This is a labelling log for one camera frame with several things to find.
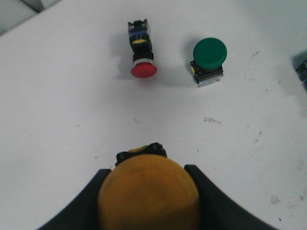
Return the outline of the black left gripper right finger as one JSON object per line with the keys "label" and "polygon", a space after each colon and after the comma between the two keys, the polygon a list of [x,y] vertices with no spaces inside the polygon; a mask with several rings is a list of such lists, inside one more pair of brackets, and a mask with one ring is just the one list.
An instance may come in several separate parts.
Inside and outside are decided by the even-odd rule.
{"label": "black left gripper right finger", "polygon": [[274,230],[220,190],[196,165],[184,169],[193,179],[200,196],[200,230]]}

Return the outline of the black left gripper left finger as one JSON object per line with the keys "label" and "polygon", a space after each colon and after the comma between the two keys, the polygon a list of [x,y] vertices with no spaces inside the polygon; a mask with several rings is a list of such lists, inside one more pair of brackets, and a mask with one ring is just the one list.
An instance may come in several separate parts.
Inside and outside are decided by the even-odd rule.
{"label": "black left gripper left finger", "polygon": [[110,174],[110,169],[100,169],[85,188],[40,230],[98,230],[98,194]]}

